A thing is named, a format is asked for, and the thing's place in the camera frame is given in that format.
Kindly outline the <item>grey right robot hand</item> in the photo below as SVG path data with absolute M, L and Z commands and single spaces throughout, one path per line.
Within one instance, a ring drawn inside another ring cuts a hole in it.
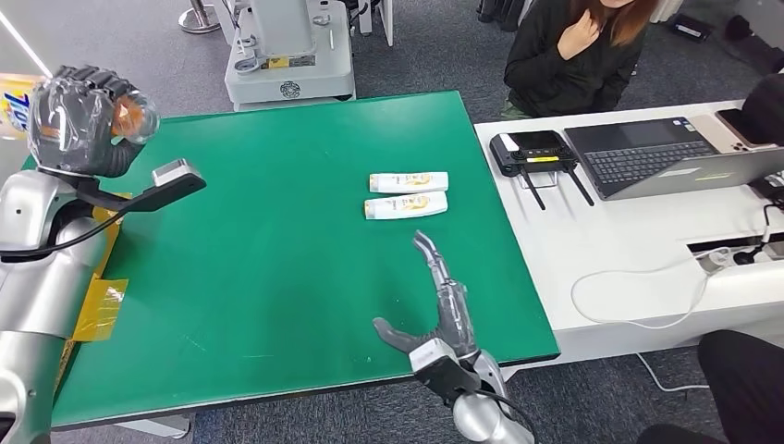
M 400 352 L 410 353 L 431 339 L 441 339 L 460 360 L 468 359 L 478 347 L 466 302 L 467 288 L 451 276 L 444 256 L 425 233 L 417 230 L 412 242 L 423 254 L 435 285 L 438 322 L 420 336 L 398 330 L 382 317 L 373 320 L 374 329 L 384 343 Z

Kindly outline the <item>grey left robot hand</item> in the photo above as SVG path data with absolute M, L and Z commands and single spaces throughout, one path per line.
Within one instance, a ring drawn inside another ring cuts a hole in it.
M 125 175 L 159 128 L 152 100 L 113 70 L 62 66 L 31 90 L 27 143 L 41 168 Z

